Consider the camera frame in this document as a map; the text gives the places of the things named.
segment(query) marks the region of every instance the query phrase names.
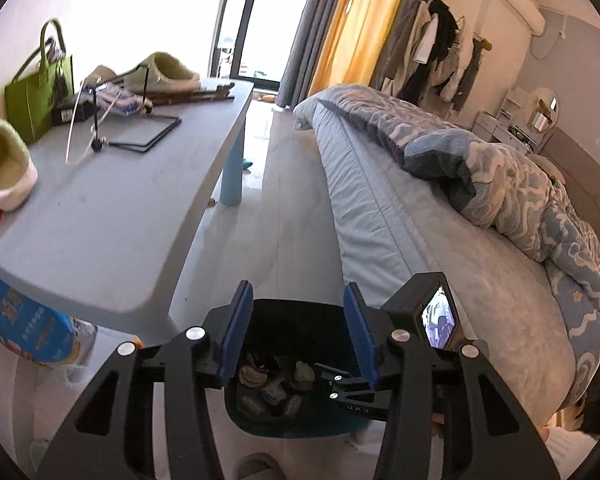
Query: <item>silver screw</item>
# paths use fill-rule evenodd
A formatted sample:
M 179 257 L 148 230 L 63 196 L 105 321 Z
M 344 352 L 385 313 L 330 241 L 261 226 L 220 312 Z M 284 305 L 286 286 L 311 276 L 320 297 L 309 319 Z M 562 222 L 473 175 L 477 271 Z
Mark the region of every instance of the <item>silver screw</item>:
M 123 356 L 131 355 L 135 351 L 136 345 L 134 345 L 133 343 L 126 342 L 118 346 L 118 353 Z
M 391 332 L 391 339 L 397 341 L 398 343 L 406 343 L 410 338 L 411 334 L 406 330 L 402 330 L 401 328 Z
M 480 355 L 480 351 L 473 345 L 464 345 L 462 347 L 462 355 L 469 359 L 475 359 Z
M 205 336 L 206 332 L 205 329 L 202 328 L 201 326 L 192 326 L 191 328 L 189 328 L 187 330 L 187 339 L 190 339 L 192 341 L 197 341 L 199 339 L 202 339 Z

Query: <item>gray curtain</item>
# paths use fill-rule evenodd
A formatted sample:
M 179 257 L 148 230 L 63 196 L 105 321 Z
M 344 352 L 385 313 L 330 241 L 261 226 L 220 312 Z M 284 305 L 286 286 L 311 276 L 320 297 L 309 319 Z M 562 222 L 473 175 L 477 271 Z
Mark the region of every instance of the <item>gray curtain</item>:
M 401 0 L 394 24 L 380 51 L 376 69 L 371 77 L 369 86 L 380 89 L 384 78 L 393 79 L 395 72 L 402 63 L 404 51 L 407 48 L 409 34 L 413 27 L 416 11 L 420 0 Z
M 306 99 L 337 3 L 338 0 L 306 1 L 280 82 L 278 106 L 294 108 Z

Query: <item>tabletop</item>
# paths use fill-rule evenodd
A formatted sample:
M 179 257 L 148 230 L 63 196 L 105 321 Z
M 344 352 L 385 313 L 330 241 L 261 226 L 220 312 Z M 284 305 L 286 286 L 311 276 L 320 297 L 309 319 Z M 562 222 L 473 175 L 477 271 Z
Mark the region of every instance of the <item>tabletop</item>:
M 38 182 L 20 209 L 2 216 L 0 279 L 45 306 L 130 333 L 167 316 L 164 298 L 250 104 L 252 83 L 235 83 L 233 101 L 156 108 L 182 124 L 144 155 L 105 147 L 68 166 L 68 127 L 31 146 Z M 92 124 L 76 124 L 70 161 Z M 109 116 L 100 134 L 145 142 L 165 125 Z

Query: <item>floor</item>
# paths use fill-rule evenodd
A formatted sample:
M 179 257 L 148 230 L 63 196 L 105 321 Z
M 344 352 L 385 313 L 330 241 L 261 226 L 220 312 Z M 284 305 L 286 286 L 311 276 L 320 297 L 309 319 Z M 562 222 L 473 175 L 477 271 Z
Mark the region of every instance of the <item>floor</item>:
M 340 304 L 344 281 L 324 169 L 314 133 L 295 132 L 289 111 L 253 102 L 246 127 L 242 203 L 209 208 L 190 249 L 171 307 L 182 330 L 228 303 L 240 280 L 257 298 Z M 219 187 L 214 197 L 219 196 Z M 34 435 L 51 439 L 62 419 L 116 346 L 129 336 L 100 330 L 86 368 L 41 370 L 34 396 Z M 154 401 L 157 477 L 168 478 L 161 387 Z M 209 390 L 209 412 L 225 476 L 252 452 L 268 452 L 288 480 L 372 477 L 377 449 L 356 452 L 345 437 L 273 440 L 252 437 L 228 418 L 220 392 Z

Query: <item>gray bed sheet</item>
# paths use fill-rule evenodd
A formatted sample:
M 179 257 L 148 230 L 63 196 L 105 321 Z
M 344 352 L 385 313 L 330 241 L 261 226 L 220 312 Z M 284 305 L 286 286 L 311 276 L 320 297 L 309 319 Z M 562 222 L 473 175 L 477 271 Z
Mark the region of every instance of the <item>gray bed sheet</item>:
M 488 343 L 493 366 L 532 421 L 545 424 L 575 362 L 544 267 L 493 228 L 472 225 L 437 184 L 402 171 L 321 104 L 303 115 L 298 126 L 317 134 L 346 282 L 379 308 L 414 273 L 444 272 L 465 333 Z

